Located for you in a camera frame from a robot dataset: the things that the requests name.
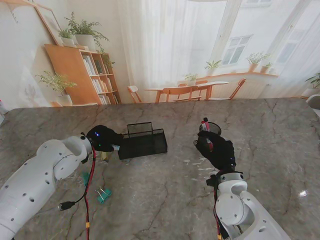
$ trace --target wooden bookshelf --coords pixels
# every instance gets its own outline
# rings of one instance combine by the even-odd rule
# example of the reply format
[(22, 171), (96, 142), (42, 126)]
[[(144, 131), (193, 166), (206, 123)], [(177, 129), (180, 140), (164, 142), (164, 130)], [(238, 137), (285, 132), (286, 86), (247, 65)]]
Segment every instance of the wooden bookshelf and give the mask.
[[(100, 53), (52, 44), (45, 44), (44, 46), (55, 72), (68, 76), (69, 81), (77, 84), (75, 87), (66, 89), (74, 105), (91, 103), (102, 105), (103, 103), (99, 96), (108, 97), (111, 104), (121, 104), (113, 69), (105, 67), (106, 65), (103, 63)], [(91, 61), (91, 64), (85, 64), (84, 58), (86, 58), (87, 62)]]

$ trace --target black mesh basket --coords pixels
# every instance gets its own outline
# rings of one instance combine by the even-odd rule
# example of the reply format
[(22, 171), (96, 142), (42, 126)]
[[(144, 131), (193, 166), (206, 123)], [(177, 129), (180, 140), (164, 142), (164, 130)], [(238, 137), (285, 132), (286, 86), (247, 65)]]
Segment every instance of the black mesh basket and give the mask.
[(123, 141), (118, 151), (119, 158), (131, 159), (168, 151), (163, 129), (153, 129), (151, 122), (127, 125), (128, 134), (123, 135)]

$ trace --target binder clip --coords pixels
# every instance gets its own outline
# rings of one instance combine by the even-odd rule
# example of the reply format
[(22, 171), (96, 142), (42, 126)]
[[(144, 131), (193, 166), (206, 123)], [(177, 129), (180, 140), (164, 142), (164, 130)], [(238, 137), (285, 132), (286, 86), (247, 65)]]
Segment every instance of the binder clip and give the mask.
[(104, 191), (101, 189), (100, 187), (100, 190), (101, 190), (101, 193), (99, 192), (99, 190), (95, 190), (99, 196), (98, 196), (98, 201), (103, 204), (112, 194), (111, 190), (106, 188)]

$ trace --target plant on windowsill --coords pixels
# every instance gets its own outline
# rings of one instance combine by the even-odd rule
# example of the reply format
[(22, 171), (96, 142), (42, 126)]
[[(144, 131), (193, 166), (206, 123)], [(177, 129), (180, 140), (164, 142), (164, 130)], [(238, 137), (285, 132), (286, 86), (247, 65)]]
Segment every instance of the plant on windowsill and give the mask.
[(68, 28), (59, 30), (59, 37), (61, 38), (64, 46), (76, 47), (74, 41), (72, 40), (72, 33)]
[(269, 63), (268, 63), (267, 65), (265, 65), (265, 66), (262, 66), (260, 73), (265, 74), (271, 66), (272, 66), (272, 63), (271, 63), (271, 62), (269, 62)]
[(263, 52), (252, 53), (246, 59), (248, 60), (250, 65), (248, 73), (253, 73), (254, 70), (257, 68), (258, 64), (268, 58), (270, 54), (264, 54)]
[(215, 61), (212, 61), (212, 62), (206, 61), (207, 66), (205, 66), (204, 69), (208, 69), (209, 76), (212, 76), (214, 74), (215, 69), (217, 69), (218, 67), (221, 66), (220, 62), (221, 62), (221, 60), (216, 61), (216, 62)]

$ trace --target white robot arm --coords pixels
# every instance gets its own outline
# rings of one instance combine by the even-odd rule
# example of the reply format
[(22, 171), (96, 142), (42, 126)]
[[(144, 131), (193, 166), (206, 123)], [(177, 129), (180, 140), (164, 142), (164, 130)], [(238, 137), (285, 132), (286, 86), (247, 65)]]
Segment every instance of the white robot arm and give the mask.
[(43, 143), (0, 189), (0, 240), (11, 240), (91, 152), (85, 136)]
[[(220, 196), (216, 214), (231, 240), (291, 240), (259, 201), (249, 192), (239, 172), (218, 177)], [(236, 226), (249, 226), (243, 233)]]

